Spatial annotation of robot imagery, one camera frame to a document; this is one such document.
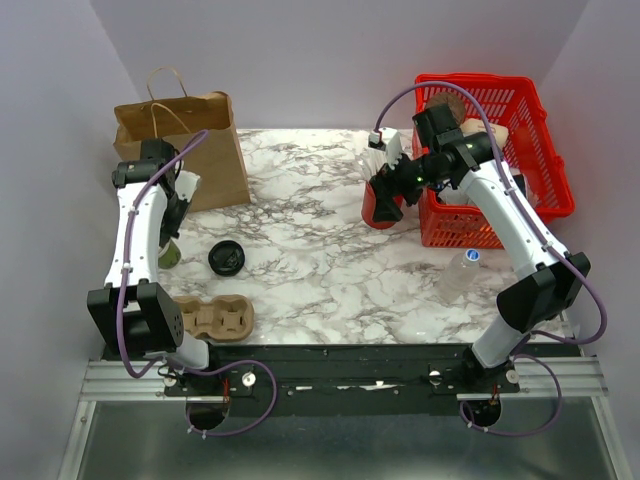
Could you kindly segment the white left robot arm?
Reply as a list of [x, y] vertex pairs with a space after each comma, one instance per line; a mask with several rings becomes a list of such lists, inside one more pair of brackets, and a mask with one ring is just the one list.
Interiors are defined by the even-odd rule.
[[159, 256], [173, 245], [200, 177], [175, 169], [181, 155], [163, 139], [144, 140], [140, 158], [112, 172], [119, 222], [104, 286], [87, 295], [87, 308], [106, 346], [123, 359], [167, 359], [189, 368], [187, 382], [201, 395], [222, 380], [209, 347], [189, 334], [178, 304], [159, 283]]

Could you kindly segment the black coffee cup lid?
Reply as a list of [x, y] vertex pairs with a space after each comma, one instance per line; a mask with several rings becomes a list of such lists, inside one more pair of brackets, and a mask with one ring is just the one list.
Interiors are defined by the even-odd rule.
[[239, 243], [233, 240], [223, 240], [211, 248], [207, 260], [215, 274], [231, 277], [238, 274], [244, 267], [246, 257]]

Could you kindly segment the green paper coffee cup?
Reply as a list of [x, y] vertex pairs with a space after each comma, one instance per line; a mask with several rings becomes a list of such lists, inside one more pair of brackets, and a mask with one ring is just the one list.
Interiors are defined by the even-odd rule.
[[158, 267], [161, 270], [174, 268], [181, 260], [182, 254], [173, 238], [169, 238], [158, 250]]

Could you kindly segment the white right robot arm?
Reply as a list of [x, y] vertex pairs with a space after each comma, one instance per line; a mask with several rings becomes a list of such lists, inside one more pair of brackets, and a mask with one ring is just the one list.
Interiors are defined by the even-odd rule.
[[444, 183], [461, 190], [482, 212], [509, 255], [517, 281], [497, 296], [498, 315], [472, 344], [471, 360], [460, 379], [480, 392], [496, 380], [496, 367], [542, 322], [552, 320], [575, 301], [590, 262], [570, 253], [538, 217], [502, 159], [494, 135], [465, 133], [446, 104], [413, 118], [428, 152], [414, 159], [403, 153], [394, 129], [369, 135], [371, 168], [363, 218], [388, 228], [400, 221], [397, 198], [417, 202], [426, 189]]

